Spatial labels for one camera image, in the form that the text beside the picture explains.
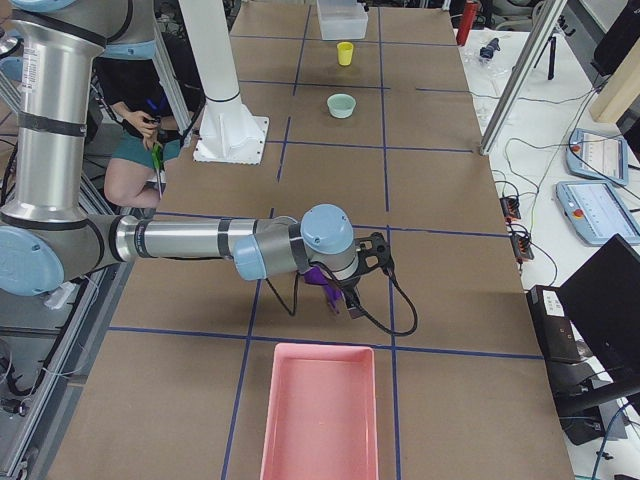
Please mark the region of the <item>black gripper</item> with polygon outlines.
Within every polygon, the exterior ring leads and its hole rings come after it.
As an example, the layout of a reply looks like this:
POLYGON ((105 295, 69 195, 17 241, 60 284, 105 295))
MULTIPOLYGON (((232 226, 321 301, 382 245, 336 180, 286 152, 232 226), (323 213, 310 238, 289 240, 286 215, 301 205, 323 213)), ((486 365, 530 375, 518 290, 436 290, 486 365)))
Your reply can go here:
POLYGON ((363 311, 359 301, 358 284, 361 280, 361 275, 354 274, 346 278, 339 278, 336 274, 332 273, 332 284, 338 290, 343 293, 345 306, 352 319, 357 319, 363 316, 363 311))

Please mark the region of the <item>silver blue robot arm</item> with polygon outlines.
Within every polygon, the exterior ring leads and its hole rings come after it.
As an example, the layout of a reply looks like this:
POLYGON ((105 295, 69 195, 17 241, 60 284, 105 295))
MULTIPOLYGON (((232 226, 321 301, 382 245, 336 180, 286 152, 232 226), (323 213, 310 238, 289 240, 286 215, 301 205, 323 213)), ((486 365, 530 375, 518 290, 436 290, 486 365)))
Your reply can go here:
POLYGON ((1 287, 21 296, 139 258, 229 259, 245 280, 314 267, 361 316, 361 243, 346 213, 323 204, 301 220, 192 222, 90 215, 79 205, 92 64, 101 55, 149 59, 149 1, 16 1, 24 39, 15 193, 1 209, 1 287))

